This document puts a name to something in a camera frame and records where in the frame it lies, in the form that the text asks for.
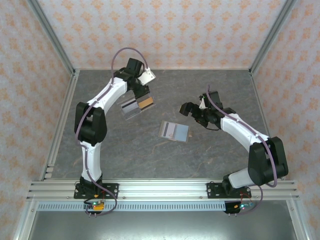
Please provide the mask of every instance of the patterned wallpaper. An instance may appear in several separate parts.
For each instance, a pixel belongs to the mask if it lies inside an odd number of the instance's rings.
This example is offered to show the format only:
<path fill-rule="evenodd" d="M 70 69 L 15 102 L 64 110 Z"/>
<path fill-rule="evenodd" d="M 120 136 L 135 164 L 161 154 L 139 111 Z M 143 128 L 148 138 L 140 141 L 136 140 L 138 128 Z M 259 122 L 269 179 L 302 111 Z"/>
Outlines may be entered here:
<path fill-rule="evenodd" d="M 320 2 L 298 0 L 254 76 L 272 136 L 285 146 L 314 236 L 320 236 Z"/>
<path fill-rule="evenodd" d="M 285 0 L 39 2 L 75 68 L 110 68 L 134 47 L 153 68 L 248 69 Z"/>
<path fill-rule="evenodd" d="M 70 78 L 26 0 L 0 1 L 0 239 L 16 230 Z"/>

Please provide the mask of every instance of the orange floral wallpaper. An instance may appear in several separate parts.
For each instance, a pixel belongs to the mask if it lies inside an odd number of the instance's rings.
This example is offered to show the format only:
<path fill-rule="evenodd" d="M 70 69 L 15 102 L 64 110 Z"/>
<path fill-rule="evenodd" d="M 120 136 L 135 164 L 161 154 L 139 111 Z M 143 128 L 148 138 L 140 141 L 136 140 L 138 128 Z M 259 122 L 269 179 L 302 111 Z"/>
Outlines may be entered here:
<path fill-rule="evenodd" d="M 285 0 L 39 2 L 75 68 L 110 68 L 134 47 L 153 68 L 248 69 Z"/>
<path fill-rule="evenodd" d="M 270 132 L 285 145 L 314 237 L 320 236 L 320 2 L 298 0 L 254 76 Z"/>
<path fill-rule="evenodd" d="M 26 0 L 0 1 L 0 239 L 44 166 L 70 74 Z"/>

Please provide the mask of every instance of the black mounting plate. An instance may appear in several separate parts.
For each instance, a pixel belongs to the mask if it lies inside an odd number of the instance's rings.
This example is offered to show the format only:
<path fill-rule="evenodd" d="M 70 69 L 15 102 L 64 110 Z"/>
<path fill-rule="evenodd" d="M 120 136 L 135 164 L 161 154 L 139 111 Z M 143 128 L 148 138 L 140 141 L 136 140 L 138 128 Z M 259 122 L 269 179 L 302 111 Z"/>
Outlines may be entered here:
<path fill-rule="evenodd" d="M 225 190 L 222 187 L 221 182 L 211 181 L 206 184 L 206 193 L 207 193 L 208 199 L 240 199 L 241 198 L 240 192 L 248 194 L 251 198 L 251 191 L 250 191 L 250 188 L 247 186 L 237 188 L 236 190 L 232 191 L 232 193 L 228 196 L 225 193 Z M 248 199 L 249 197 L 246 195 L 242 195 L 242 198 Z"/>
<path fill-rule="evenodd" d="M 118 198 L 118 193 L 119 193 L 119 183 L 102 183 L 102 186 L 105 189 L 108 189 L 110 192 L 114 194 L 116 198 Z M 86 189 L 81 185 L 80 183 L 77 183 L 75 185 L 75 190 L 74 190 L 74 199 L 90 199 L 93 198 L 94 196 L 92 195 L 92 192 L 87 192 Z M 102 194 L 98 197 L 95 197 L 94 199 L 102 199 L 103 196 Z M 108 193 L 104 195 L 104 199 L 114 199 L 112 196 L 110 196 Z"/>

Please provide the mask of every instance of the metal ledge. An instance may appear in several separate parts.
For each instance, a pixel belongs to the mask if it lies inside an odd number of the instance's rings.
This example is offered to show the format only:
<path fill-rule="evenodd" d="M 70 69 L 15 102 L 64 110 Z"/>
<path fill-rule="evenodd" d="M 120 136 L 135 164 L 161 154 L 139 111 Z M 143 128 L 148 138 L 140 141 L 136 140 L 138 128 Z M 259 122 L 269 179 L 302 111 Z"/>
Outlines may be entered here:
<path fill-rule="evenodd" d="M 31 183 L 27 201 L 83 201 L 74 199 L 75 182 L 78 180 L 45 180 Z M 221 179 L 105 179 L 104 183 L 119 184 L 119 201 L 212 201 L 207 197 L 206 183 Z M 298 200 L 299 191 L 296 183 L 280 180 L 277 187 L 266 185 L 263 189 L 263 200 Z M 251 187 L 252 199 L 259 200 L 260 190 Z M 218 198 L 216 201 L 230 201 L 231 198 Z"/>

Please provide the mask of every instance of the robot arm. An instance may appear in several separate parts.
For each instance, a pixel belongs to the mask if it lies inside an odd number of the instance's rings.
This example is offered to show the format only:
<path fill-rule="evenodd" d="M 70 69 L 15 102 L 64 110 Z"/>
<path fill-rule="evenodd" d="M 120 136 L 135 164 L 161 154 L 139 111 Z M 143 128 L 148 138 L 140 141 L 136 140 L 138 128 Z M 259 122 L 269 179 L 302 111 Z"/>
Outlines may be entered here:
<path fill-rule="evenodd" d="M 218 129 L 223 130 L 233 136 L 248 152 L 248 167 L 240 171 L 226 175 L 223 178 L 222 185 L 226 193 L 232 192 L 233 189 L 238 189 L 244 186 L 258 185 L 269 183 L 274 179 L 272 166 L 270 163 L 270 156 L 268 156 L 262 141 L 258 138 L 260 136 L 268 145 L 272 154 L 277 178 L 284 177 L 288 174 L 288 166 L 284 146 L 278 137 L 270 138 L 248 125 L 252 131 L 248 130 L 239 121 L 245 123 L 236 112 L 231 108 L 224 108 L 220 101 L 217 91 L 209 93 L 210 98 L 229 116 L 235 118 L 231 119 L 219 112 L 211 105 L 206 94 L 200 96 L 200 105 L 192 102 L 186 102 L 180 108 L 180 113 L 191 116 L 195 121 L 203 127 L 207 127 L 208 123 L 215 124 Z"/>
<path fill-rule="evenodd" d="M 147 83 L 155 79 L 155 75 L 149 68 L 144 69 L 140 74 L 142 65 L 142 62 L 130 58 L 126 67 L 114 73 L 113 84 L 110 80 L 97 96 L 87 103 L 80 102 L 76 106 L 74 132 L 77 132 L 81 119 L 89 106 L 94 104 L 94 107 L 85 116 L 78 134 L 78 140 L 84 146 L 82 147 L 83 170 L 79 185 L 92 195 L 97 194 L 98 189 L 92 184 L 91 178 L 96 183 L 102 184 L 100 148 L 107 134 L 106 114 L 108 110 L 127 91 L 132 90 L 136 99 L 150 92 Z M 86 163 L 91 178 L 88 176 Z"/>

